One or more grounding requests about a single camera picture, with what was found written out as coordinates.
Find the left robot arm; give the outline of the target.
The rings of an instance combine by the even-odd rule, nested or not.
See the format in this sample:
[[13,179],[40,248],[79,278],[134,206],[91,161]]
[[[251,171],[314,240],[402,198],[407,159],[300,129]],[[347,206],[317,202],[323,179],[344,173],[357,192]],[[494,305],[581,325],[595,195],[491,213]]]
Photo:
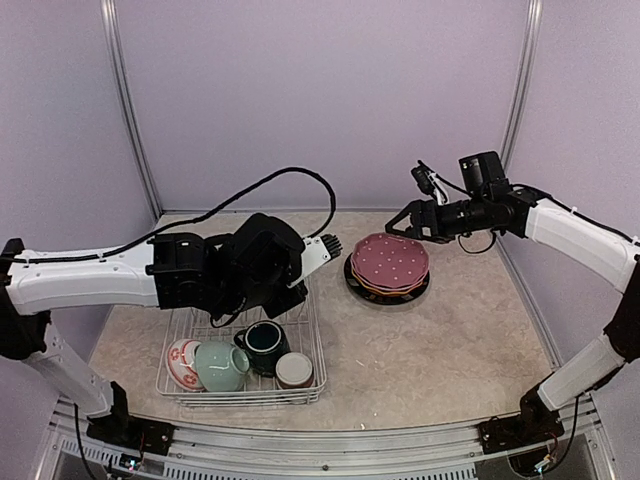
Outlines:
[[65,349],[53,310],[192,307],[208,313],[215,327],[254,307],[276,317],[305,299],[305,279],[331,257],[319,235],[301,237],[264,214],[230,234],[160,231],[110,251],[42,252],[11,239],[1,255],[1,355],[30,362],[115,442],[127,445],[140,424],[128,413],[123,390]]

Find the yellow polka dot plate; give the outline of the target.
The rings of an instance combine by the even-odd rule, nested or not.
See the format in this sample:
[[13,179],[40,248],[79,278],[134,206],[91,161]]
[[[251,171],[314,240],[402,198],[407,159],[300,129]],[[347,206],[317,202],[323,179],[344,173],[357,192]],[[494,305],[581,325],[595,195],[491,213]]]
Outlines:
[[383,296],[371,293],[365,290],[361,286],[358,286],[355,282],[355,279],[351,276],[351,273],[345,274],[345,280],[347,282],[347,286],[351,289],[351,291],[354,294],[360,296],[366,301],[379,304],[379,305],[401,305],[401,304],[408,303],[420,297],[421,295],[423,295],[429,286],[428,284],[427,287],[419,288],[417,291],[414,291],[406,295],[401,295],[399,297],[383,297]]

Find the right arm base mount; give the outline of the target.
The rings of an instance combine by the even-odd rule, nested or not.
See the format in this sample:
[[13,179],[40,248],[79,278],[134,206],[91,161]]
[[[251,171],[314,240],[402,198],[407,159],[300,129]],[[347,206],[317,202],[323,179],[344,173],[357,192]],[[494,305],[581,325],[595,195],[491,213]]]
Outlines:
[[533,424],[525,422],[521,415],[491,417],[479,423],[477,430],[485,455],[553,440],[565,433],[559,419]]

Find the dark pink dotted plate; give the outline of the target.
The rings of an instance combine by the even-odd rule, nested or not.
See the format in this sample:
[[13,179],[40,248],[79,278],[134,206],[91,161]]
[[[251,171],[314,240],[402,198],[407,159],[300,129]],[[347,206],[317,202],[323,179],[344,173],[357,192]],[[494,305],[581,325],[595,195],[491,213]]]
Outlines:
[[387,233],[359,240],[350,263],[361,283],[380,292],[408,291],[429,274],[429,255],[418,241]]

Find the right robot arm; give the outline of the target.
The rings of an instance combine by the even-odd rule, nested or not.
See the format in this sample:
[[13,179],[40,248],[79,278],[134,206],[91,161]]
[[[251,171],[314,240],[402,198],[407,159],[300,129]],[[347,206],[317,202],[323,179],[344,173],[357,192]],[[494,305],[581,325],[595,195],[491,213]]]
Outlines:
[[535,387],[534,405],[513,419],[511,433],[535,442],[556,411],[604,384],[639,357],[639,243],[587,218],[535,187],[512,184],[494,151],[459,161],[466,199],[447,203],[438,195],[441,178],[424,163],[411,171],[427,200],[415,200],[385,226],[389,234],[449,243],[476,231],[511,233],[552,248],[606,280],[622,298],[602,334]]

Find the dark green mug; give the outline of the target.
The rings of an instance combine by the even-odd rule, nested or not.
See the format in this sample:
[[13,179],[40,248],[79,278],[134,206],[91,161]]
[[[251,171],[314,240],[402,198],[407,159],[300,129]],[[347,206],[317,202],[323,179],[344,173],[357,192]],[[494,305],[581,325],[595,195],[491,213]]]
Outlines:
[[270,320],[238,331],[233,341],[247,355],[252,370],[262,377],[273,378],[280,358],[291,352],[284,329]]

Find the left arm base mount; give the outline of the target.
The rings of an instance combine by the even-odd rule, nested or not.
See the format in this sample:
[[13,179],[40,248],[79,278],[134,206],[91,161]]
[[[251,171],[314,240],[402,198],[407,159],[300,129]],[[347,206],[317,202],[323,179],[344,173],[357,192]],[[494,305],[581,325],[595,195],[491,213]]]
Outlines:
[[106,444],[167,456],[176,426],[167,422],[129,416],[118,420],[108,416],[89,418],[87,435]]

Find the black striped rim plate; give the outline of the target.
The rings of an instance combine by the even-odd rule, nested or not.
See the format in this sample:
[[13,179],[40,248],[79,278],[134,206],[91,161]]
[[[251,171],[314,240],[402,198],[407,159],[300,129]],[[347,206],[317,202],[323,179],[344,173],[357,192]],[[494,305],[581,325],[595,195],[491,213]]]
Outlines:
[[431,273],[428,272],[422,283],[408,293],[392,295],[375,293],[373,290],[365,288],[360,281],[356,279],[356,275],[352,272],[351,257],[352,255],[349,255],[343,264],[343,276],[346,285],[352,294],[372,304],[380,306],[406,305],[425,295],[431,283]]

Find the light pink plate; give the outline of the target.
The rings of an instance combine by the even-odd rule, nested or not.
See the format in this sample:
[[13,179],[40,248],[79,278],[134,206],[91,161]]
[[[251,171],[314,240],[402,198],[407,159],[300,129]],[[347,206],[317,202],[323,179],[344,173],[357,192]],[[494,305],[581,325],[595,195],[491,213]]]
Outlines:
[[351,271],[351,276],[355,279],[355,282],[358,286],[361,286],[365,290],[383,297],[399,297],[401,295],[412,293],[414,291],[417,291],[419,288],[427,287],[431,279],[431,274],[427,273],[420,282],[414,285],[409,285],[409,286],[396,288],[396,289],[390,289],[390,288],[383,288],[380,286],[370,285],[366,281],[361,279],[354,271]]

